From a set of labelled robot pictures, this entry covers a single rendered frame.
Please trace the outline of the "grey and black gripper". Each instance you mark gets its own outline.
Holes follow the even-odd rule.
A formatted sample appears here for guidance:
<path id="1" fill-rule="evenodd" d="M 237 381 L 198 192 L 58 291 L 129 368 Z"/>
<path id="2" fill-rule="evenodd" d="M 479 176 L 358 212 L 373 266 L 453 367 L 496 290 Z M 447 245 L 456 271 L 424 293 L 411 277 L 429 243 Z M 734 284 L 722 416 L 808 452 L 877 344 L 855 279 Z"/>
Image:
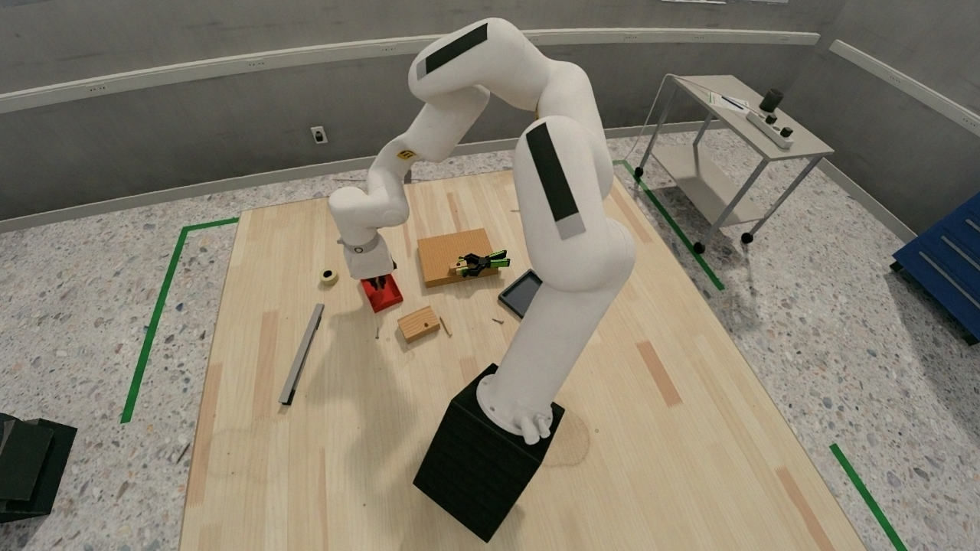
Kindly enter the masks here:
<path id="1" fill-rule="evenodd" d="M 345 245 L 343 246 L 345 261 L 347 266 L 349 265 L 348 271 L 351 273 L 351 278 L 356 280 L 366 279 L 371 284 L 371 287 L 374 287 L 376 292 L 378 290 L 377 276 L 381 283 L 381 288 L 384 289 L 384 285 L 387 285 L 385 276 L 397 268 L 397 264 L 392 260 L 390 249 L 380 233 L 379 238 L 381 239 L 377 247 L 368 253 L 352 253 L 345 248 Z"/>

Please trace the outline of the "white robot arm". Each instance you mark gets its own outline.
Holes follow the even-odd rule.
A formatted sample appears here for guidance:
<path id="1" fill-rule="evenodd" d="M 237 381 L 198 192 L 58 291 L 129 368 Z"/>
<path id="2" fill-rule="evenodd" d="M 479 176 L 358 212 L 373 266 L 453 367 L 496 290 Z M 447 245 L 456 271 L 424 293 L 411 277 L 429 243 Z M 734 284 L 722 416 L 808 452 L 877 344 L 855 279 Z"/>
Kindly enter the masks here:
<path id="1" fill-rule="evenodd" d="M 421 51 L 407 85 L 426 105 L 377 155 L 367 195 L 345 186 L 328 199 L 341 234 L 336 241 L 368 253 L 381 239 L 377 229 L 407 222 L 403 177 L 420 159 L 445 161 L 490 91 L 536 111 L 515 148 L 512 178 L 542 285 L 497 372 L 476 390 L 491 421 L 533 445 L 550 435 L 550 404 L 635 265 L 631 233 L 603 212 L 613 164 L 590 80 L 581 67 L 544 57 L 511 22 L 487 18 Z"/>

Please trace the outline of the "red open tray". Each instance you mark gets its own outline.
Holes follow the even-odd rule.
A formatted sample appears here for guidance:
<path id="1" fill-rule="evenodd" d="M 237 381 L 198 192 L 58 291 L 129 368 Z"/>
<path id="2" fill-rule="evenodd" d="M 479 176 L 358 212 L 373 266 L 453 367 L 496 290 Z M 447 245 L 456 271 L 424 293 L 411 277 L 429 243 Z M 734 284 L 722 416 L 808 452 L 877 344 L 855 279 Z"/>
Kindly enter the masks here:
<path id="1" fill-rule="evenodd" d="M 374 313 L 377 313 L 377 311 L 382 311 L 383 309 L 387 309 L 390 306 L 403 302 L 403 296 L 401 295 L 401 292 L 397 287 L 396 282 L 393 276 L 391 275 L 391 273 L 388 273 L 385 276 L 385 279 L 387 285 L 384 285 L 384 289 L 382 292 L 379 290 L 379 287 L 376 292 L 374 287 L 371 287 L 371 284 L 367 280 L 361 279 L 361 284 L 364 287 L 365 295 L 368 297 L 368 300 L 370 300 L 371 307 L 373 307 L 372 310 L 374 310 Z"/>

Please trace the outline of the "grey long flat bar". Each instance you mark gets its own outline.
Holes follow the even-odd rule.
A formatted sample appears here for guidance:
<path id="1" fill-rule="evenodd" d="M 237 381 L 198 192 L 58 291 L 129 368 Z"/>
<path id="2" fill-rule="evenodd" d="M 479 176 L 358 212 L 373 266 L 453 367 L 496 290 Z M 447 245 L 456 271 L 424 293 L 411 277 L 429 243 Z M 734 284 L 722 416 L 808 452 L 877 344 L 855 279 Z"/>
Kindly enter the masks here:
<path id="1" fill-rule="evenodd" d="M 292 405 L 292 400 L 295 396 L 301 374 L 303 373 L 305 361 L 307 360 L 309 348 L 314 340 L 316 329 L 318 329 L 319 324 L 321 324 L 321 316 L 324 307 L 325 305 L 316 303 L 314 313 L 312 313 L 312 317 L 309 319 L 307 331 L 305 331 L 303 341 L 300 343 L 296 358 L 293 361 L 292 367 L 285 381 L 283 391 L 281 392 L 279 398 L 279 403 L 282 403 L 285 406 Z"/>

